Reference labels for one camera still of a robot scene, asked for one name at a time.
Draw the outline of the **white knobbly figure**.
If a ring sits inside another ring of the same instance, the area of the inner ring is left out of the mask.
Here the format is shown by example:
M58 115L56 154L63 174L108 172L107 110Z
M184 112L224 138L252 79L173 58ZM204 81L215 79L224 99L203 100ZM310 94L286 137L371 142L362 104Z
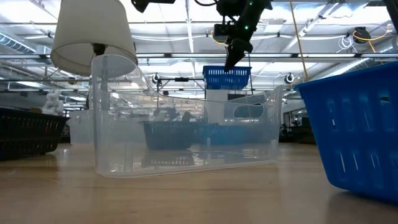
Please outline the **white knobbly figure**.
M63 114L63 101L59 100L61 91L58 89L51 90L46 95L46 102L42 107L43 114L61 116Z

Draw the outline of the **white building column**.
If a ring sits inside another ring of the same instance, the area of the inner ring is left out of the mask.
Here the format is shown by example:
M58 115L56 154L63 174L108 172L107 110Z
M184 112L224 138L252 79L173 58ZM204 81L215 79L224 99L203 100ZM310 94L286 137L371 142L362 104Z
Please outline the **white building column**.
M215 124L224 123L224 106L228 100L229 90L207 90L206 89L206 105L208 122Z

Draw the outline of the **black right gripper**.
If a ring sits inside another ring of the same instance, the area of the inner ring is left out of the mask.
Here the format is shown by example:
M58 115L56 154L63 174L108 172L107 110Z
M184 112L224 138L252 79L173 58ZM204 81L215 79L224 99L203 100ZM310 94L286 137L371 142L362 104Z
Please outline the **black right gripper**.
M250 17L239 17L234 24L234 29L228 37L228 50L224 71L230 71L242 58L244 52L251 53L253 46L250 43L253 33L256 31L256 22Z

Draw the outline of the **black cabinet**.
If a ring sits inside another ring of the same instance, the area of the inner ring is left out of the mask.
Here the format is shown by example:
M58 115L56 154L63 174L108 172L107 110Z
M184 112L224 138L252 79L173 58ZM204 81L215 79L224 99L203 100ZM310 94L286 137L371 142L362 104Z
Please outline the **black cabinet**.
M227 117L235 118L260 118L266 114L263 103L264 95L229 94L228 102L224 106Z

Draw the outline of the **blue slotted plastic basket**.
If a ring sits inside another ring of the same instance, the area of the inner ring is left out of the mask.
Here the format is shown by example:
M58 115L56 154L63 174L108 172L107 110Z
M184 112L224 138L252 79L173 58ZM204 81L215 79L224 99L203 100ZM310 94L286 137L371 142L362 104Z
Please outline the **blue slotted plastic basket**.
M223 66L206 65L203 76L207 90L242 90L248 85L251 67L233 67L226 72Z
M330 184L398 204L398 61L302 83L295 91Z
M238 145L242 144L246 138L247 128L238 125L202 125L198 128L198 142L211 146L219 145Z

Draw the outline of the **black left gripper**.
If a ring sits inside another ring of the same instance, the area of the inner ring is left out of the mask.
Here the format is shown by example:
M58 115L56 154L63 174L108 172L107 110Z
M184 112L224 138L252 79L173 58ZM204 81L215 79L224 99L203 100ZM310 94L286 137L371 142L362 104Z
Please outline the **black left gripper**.
M176 0L130 0L134 8L143 13L150 3L174 4Z

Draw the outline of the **white shade silver table lamp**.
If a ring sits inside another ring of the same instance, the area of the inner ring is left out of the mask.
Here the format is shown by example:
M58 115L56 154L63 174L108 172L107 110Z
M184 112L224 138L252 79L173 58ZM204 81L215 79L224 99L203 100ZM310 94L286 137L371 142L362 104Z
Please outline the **white shade silver table lamp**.
M109 109L109 80L136 68L136 50L120 0L62 0L52 51L66 72L93 76L93 95Z

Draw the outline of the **clear plastic storage bin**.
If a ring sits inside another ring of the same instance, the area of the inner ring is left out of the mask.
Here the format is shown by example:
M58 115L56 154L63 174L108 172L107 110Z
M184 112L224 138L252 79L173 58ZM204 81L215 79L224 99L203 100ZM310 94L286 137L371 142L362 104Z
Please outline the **clear plastic storage bin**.
M97 173L108 177L142 177L173 174L197 170L223 169L229 167L265 164L276 159L282 107L282 87L259 93L266 114L260 118L235 118L224 114L220 125L238 125L247 128L242 144L211 146L198 142L198 128L214 123L206 120L195 130L193 144L181 151L151 151L143 143L121 142L106 137L110 118L142 117L142 122L151 121L156 107L157 93L136 65L134 71L109 80L109 109L103 110L95 101L92 86L93 141Z
M89 110L70 112L68 125L70 127L71 144L93 144L93 113ZM142 117L110 118L106 137L121 142L145 141Z

